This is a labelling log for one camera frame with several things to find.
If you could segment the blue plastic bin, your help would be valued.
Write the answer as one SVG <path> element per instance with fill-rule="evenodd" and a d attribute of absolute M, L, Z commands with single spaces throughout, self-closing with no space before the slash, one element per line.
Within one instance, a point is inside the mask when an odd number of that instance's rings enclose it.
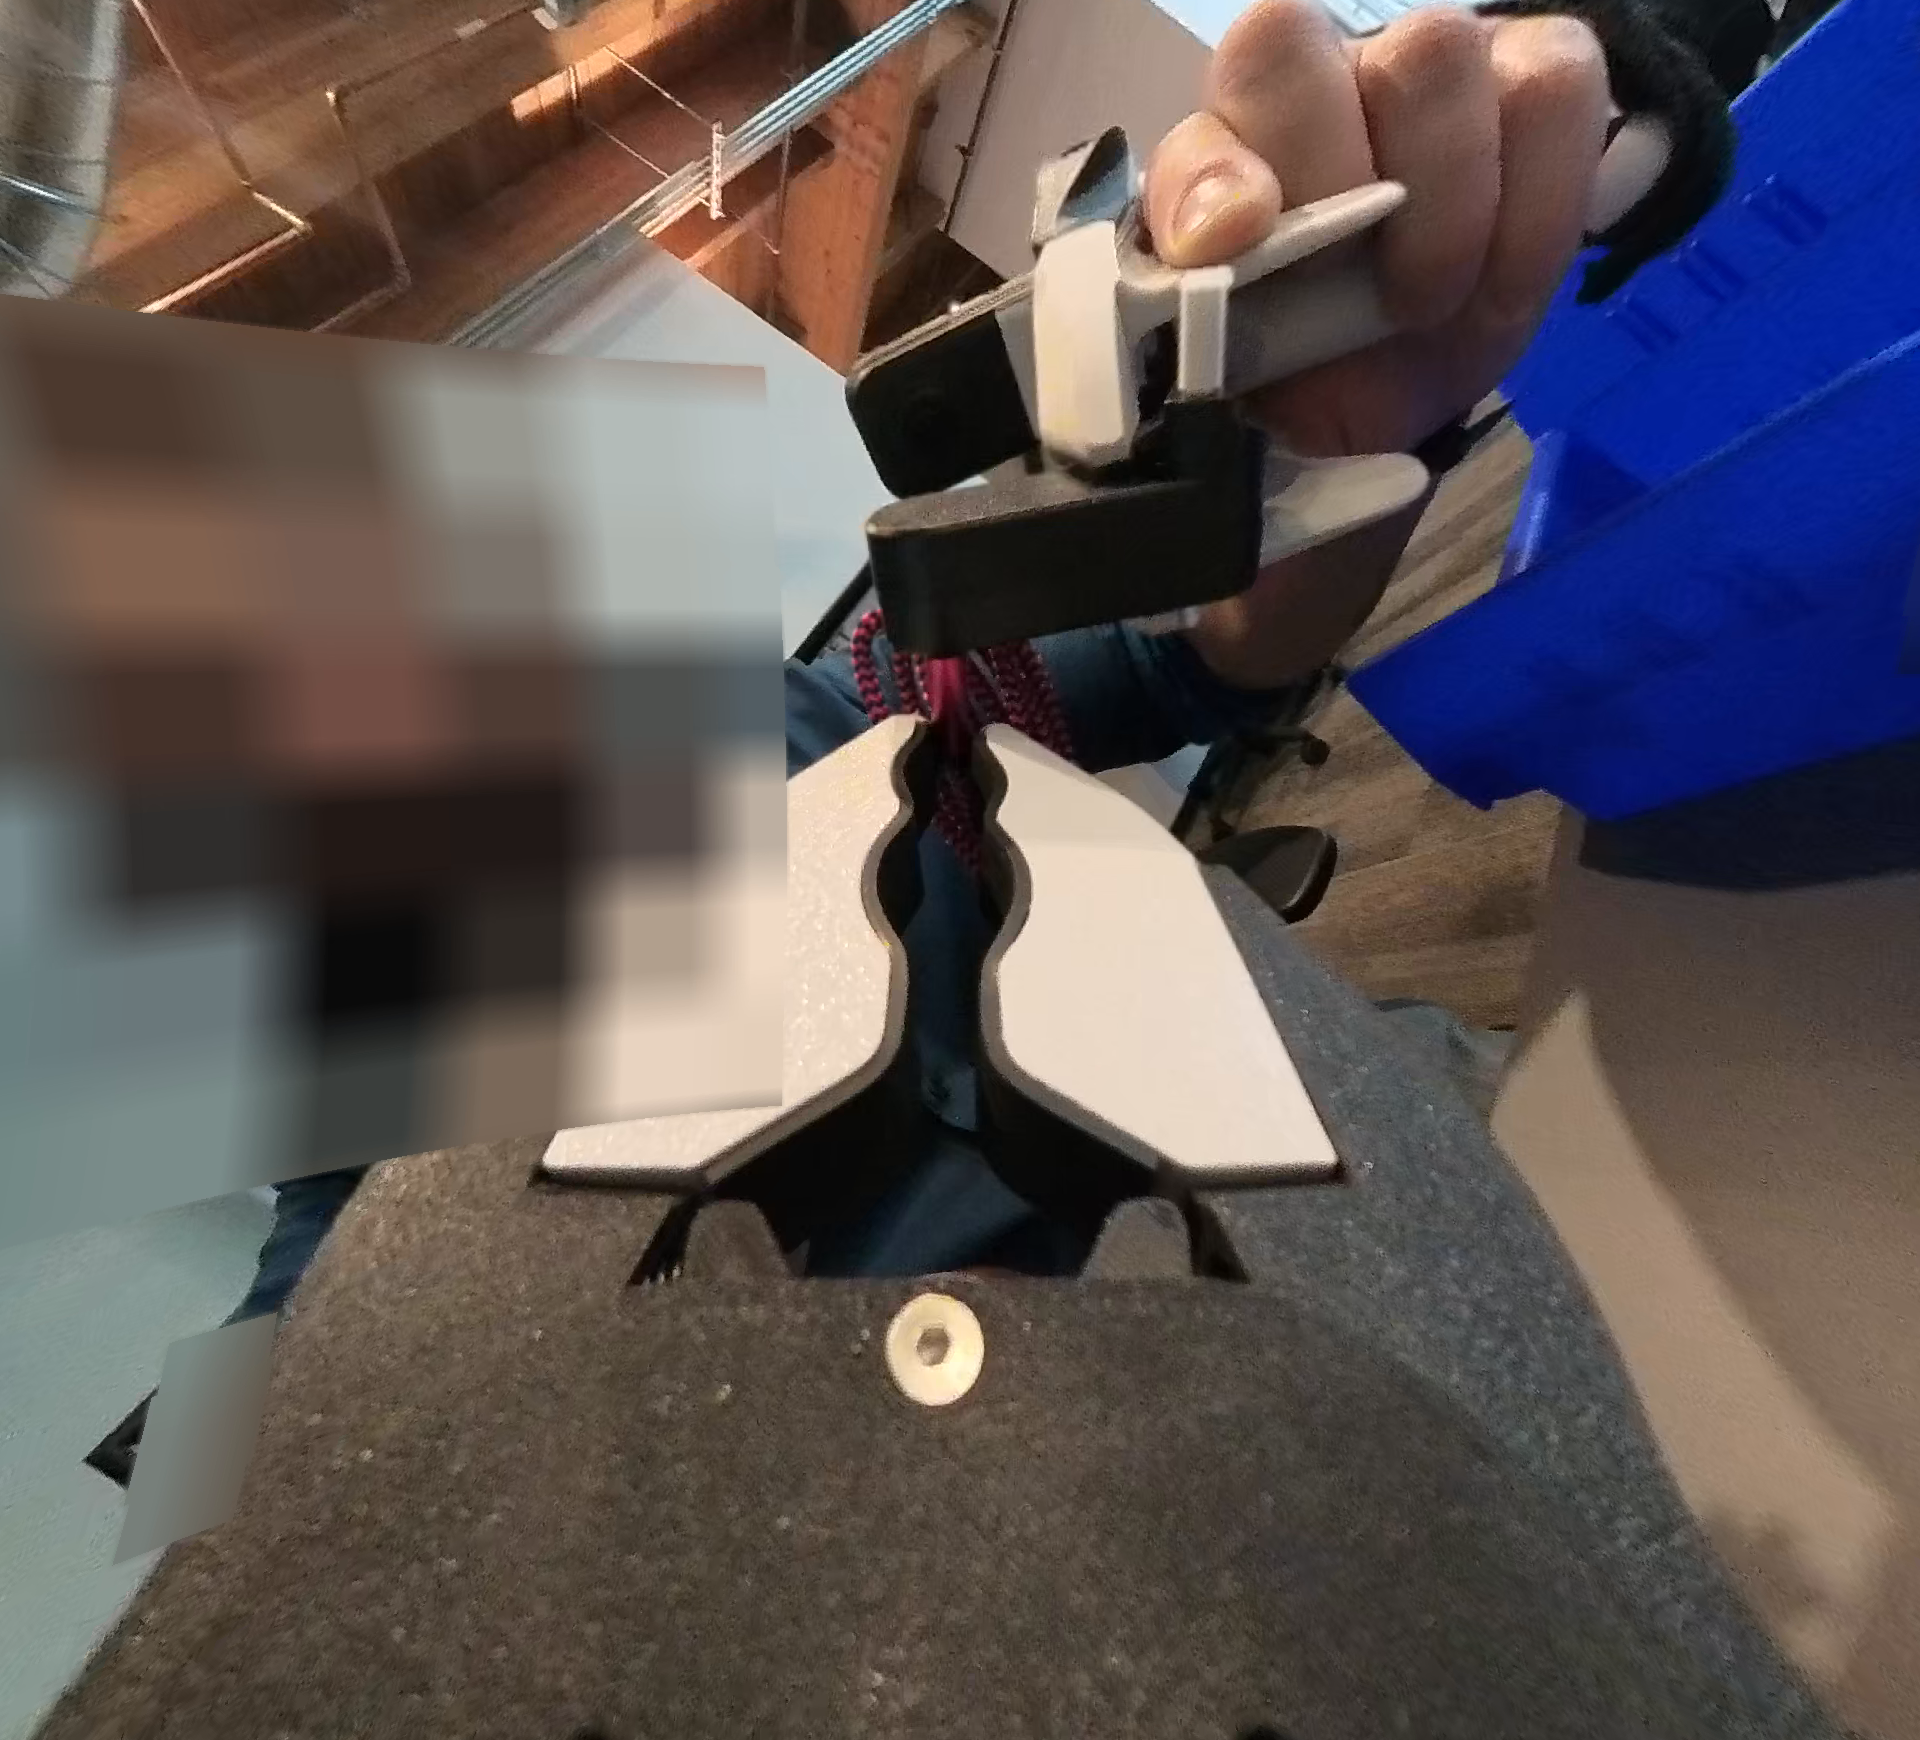
<path fill-rule="evenodd" d="M 1670 246 L 1592 257 L 1507 383 L 1492 592 L 1347 680 L 1478 808 L 1663 811 L 1917 736 L 1918 0 L 1706 94 Z"/>

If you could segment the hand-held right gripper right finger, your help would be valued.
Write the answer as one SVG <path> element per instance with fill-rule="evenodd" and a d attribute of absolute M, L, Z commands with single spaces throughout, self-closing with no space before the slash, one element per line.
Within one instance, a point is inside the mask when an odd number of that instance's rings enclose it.
<path fill-rule="evenodd" d="M 1106 779 L 974 747 L 981 1114 L 1023 1186 L 1286 1186 L 1338 1156 L 1197 858 Z"/>

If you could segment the silver ventilation duct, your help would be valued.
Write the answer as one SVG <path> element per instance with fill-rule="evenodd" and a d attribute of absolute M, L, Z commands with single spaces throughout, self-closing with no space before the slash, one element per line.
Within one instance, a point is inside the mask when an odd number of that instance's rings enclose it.
<path fill-rule="evenodd" d="M 4 296 L 59 300 L 109 190 L 127 0 L 3 0 Z"/>

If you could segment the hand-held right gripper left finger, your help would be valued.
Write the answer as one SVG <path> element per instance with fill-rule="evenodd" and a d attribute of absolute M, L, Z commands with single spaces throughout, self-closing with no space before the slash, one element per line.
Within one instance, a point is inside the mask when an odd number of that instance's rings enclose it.
<path fill-rule="evenodd" d="M 911 759 L 921 723 L 886 719 L 786 789 L 786 877 L 747 864 L 721 893 L 740 955 L 670 1019 L 660 986 L 589 1004 L 579 1068 L 601 1118 L 564 1118 L 545 1179 L 714 1189 L 849 1105 L 901 1054 L 907 956 L 881 905 L 896 844 L 918 858 Z"/>

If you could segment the person's left hand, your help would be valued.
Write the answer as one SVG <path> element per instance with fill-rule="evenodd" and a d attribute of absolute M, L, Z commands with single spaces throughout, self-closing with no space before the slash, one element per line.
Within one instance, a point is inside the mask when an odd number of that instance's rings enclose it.
<path fill-rule="evenodd" d="M 1286 208 L 1401 184 L 1373 232 L 1396 333 L 1255 413 L 1308 459 L 1409 452 L 1521 362 L 1585 232 L 1612 118 L 1577 21 L 1443 5 L 1347 41 L 1313 0 L 1256 0 L 1212 50 L 1198 113 L 1153 152 L 1145 224 L 1166 265 L 1212 265 Z"/>

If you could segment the wooden support post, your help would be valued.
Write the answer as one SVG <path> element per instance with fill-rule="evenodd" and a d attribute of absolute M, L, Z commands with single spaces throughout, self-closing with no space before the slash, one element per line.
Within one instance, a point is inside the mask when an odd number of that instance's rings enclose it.
<path fill-rule="evenodd" d="M 854 39 L 863 39 L 917 0 L 826 2 Z M 826 155 L 800 176 L 786 176 L 776 198 L 776 314 L 838 373 L 851 368 L 865 342 L 936 46 L 933 31 L 914 35 L 860 73 L 817 116 Z"/>

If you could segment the black power adapter block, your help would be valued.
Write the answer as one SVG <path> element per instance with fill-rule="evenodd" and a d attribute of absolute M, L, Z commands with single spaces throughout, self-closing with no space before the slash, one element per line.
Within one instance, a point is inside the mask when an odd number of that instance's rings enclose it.
<path fill-rule="evenodd" d="M 1043 458 L 867 519 L 889 639 L 961 658 L 1097 623 L 1208 607 L 1258 573 L 1265 436 L 1223 401 L 1176 401 L 1089 475 Z"/>

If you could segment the person's blue shirt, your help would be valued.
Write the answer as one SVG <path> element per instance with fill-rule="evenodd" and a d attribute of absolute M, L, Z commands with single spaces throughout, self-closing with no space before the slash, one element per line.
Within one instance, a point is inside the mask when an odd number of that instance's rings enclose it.
<path fill-rule="evenodd" d="M 1125 623 L 1045 638 L 1035 650 L 1067 728 L 1068 761 L 1090 772 L 1151 767 L 1207 747 L 1266 705 L 1216 680 L 1176 635 Z M 851 635 L 811 664 L 786 665 L 786 759 L 794 779 L 872 725 Z M 969 869 L 931 832 L 921 844 L 925 897 L 907 926 L 909 1026 L 933 1144 L 872 1210 L 808 1235 L 815 1275 L 957 1273 L 969 1268 L 1073 1268 L 1068 1238 L 1002 1183 L 974 1141 L 976 984 L 986 918 Z M 279 1311 L 366 1169 L 277 1186 L 274 1221 L 248 1296 L 231 1319 Z"/>

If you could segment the person's left forearm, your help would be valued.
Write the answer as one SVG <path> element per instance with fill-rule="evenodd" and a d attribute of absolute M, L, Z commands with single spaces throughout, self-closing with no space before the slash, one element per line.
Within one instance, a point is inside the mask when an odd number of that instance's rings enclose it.
<path fill-rule="evenodd" d="M 1277 691 L 1329 665 L 1371 617 L 1409 542 L 1408 527 L 1353 532 L 1265 567 L 1204 607 L 1188 644 L 1220 681 Z"/>

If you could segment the grey ceiling conduit bundle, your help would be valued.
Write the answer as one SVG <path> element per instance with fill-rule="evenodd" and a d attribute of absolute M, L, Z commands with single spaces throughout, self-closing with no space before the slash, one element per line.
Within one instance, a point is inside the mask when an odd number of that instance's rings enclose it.
<path fill-rule="evenodd" d="M 512 287 L 502 300 L 441 336 L 444 348 L 499 353 L 521 348 L 574 280 L 612 258 L 640 239 L 655 239 L 696 210 L 718 217 L 728 189 L 764 159 L 786 147 L 805 124 L 834 108 L 869 73 L 903 49 L 933 35 L 973 0 L 909 0 L 875 31 L 861 35 L 796 84 L 760 107 L 735 126 L 718 126 L 707 139 L 707 159 L 675 169 L 643 197 L 627 203 L 589 232 L 564 246 Z"/>

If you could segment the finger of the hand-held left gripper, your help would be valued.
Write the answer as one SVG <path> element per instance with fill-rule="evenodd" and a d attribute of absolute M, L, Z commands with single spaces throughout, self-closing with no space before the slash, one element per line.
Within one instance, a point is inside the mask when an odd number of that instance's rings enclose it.
<path fill-rule="evenodd" d="M 1288 210 L 1242 255 L 1173 267 L 1147 240 L 1143 204 L 1078 219 L 1038 246 L 1030 297 L 1030 423 L 1048 458 L 1105 470 L 1140 425 L 1140 356 L 1173 336 L 1171 393 L 1242 401 L 1391 333 L 1373 232 L 1406 203 L 1373 182 Z"/>
<path fill-rule="evenodd" d="M 1349 542 L 1417 515 L 1435 480 L 1403 452 L 1306 458 L 1258 447 L 1258 458 L 1211 480 L 1203 494 L 1198 560 L 1208 582 L 1250 567 L 1242 586 L 1166 613 L 1169 638 L 1197 638 L 1244 620 L 1274 592 L 1313 576 Z"/>

